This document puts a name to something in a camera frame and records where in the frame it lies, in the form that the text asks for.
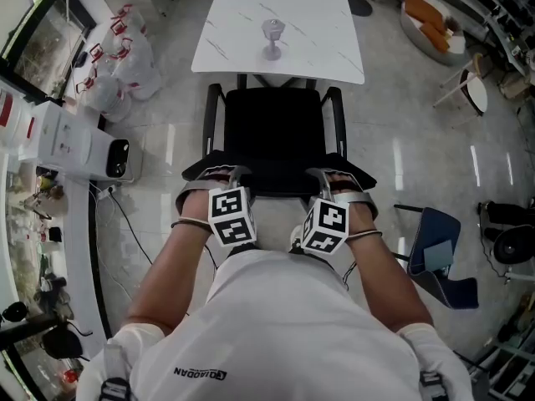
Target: black strap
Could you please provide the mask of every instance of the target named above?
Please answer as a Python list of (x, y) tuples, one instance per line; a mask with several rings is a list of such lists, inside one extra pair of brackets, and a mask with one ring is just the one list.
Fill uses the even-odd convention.
[(331, 181), (329, 183), (331, 191), (335, 190), (353, 190), (353, 191), (362, 191), (353, 181), (349, 180), (340, 180), (340, 181)]
[(189, 226), (195, 226), (195, 227), (200, 227), (201, 229), (207, 231), (208, 233), (212, 234), (213, 232), (211, 231), (211, 227), (209, 224), (203, 224), (199, 221), (192, 221), (192, 220), (179, 220), (179, 221), (175, 221), (173, 224), (171, 224), (171, 229), (173, 227), (175, 227), (177, 224), (187, 224)]
[(228, 182), (231, 179), (229, 174), (207, 174), (199, 178), (199, 180), (215, 180), (215, 181), (226, 181)]

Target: gray tile floor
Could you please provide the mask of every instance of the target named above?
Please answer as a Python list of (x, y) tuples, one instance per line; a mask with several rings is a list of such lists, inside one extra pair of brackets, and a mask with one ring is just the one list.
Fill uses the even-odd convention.
[[(121, 187), (117, 198), (151, 258), (156, 257), (170, 223), (177, 217), (174, 202), (184, 185), (181, 171), (201, 157), (207, 86), (218, 82), (225, 91), (235, 87), (234, 75), (194, 74), (190, 70), (210, 5), (211, 0), (178, 2), (154, 43), (164, 87), (151, 100), (135, 103), (127, 120), (108, 128), (113, 135), (138, 140), (145, 151), (141, 179)], [(453, 129), (452, 125), (473, 115), (463, 98), (456, 95), (437, 109), (431, 105), (441, 95), (439, 83), (454, 70), (427, 58), (412, 45), (400, 28), (399, 9), (392, 0), (376, 0), (373, 7), (370, 18), (354, 17), (365, 84), (319, 81), (318, 89), (322, 93), (333, 84), (342, 89), (349, 160), (378, 181), (371, 193), (380, 208), (377, 225), (390, 249), (398, 251), (405, 243), (405, 250), (410, 251), (417, 226), (416, 215), (399, 213), (393, 208), (395, 203), (432, 206), (461, 221), (451, 277), (477, 277), (480, 308), (452, 311), (426, 292), (420, 294), (439, 334), (451, 347), (473, 355), (497, 333), (519, 296), (532, 287), (523, 282), (505, 286), (492, 272), (482, 254), (475, 213), (478, 201), (493, 199), (524, 206), (533, 194), (533, 171), (515, 117), (516, 105), (499, 94), (496, 80), (485, 79), (489, 110), (482, 119)], [(521, 119), (531, 135), (526, 113), (521, 113)], [(334, 150), (332, 116), (327, 111), (324, 118), (328, 144)], [(292, 200), (257, 200), (253, 212), (262, 246), (279, 250), (287, 247), (290, 231), (304, 217), (299, 203)], [(119, 211), (111, 214), (110, 202), (100, 202), (99, 252), (109, 271), (134, 295), (149, 263)], [(212, 239), (208, 245), (221, 263), (225, 253)], [(343, 249), (331, 262), (344, 273), (351, 262), (349, 250)], [(516, 270), (526, 272), (528, 268), (520, 266)], [(210, 259), (204, 256), (190, 311), (203, 303), (212, 278)], [(111, 326), (116, 331), (130, 300), (104, 269), (102, 282)], [(355, 301), (365, 305), (358, 272), (349, 278), (349, 286)]]

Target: white table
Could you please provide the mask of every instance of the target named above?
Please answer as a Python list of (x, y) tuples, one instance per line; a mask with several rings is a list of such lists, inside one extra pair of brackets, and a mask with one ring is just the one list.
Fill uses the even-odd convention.
[[(262, 23), (274, 18), (286, 24), (277, 41), (282, 55), (267, 61)], [(348, 0), (214, 0), (191, 71), (364, 83)]]

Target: hand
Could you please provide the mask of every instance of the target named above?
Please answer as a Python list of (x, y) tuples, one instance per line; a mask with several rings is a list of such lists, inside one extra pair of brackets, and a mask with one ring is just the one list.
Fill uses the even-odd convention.
[[(351, 181), (351, 177), (347, 175), (327, 175), (327, 180), (331, 181)], [(334, 190), (333, 194), (346, 193), (351, 190)], [(353, 235), (359, 231), (375, 230), (374, 219), (371, 215), (371, 210), (366, 204), (351, 203), (349, 204), (349, 234)]]
[[(228, 174), (227, 170), (211, 172), (211, 174)], [(187, 196), (182, 207), (181, 217), (196, 218), (208, 221), (208, 190), (194, 190)]]

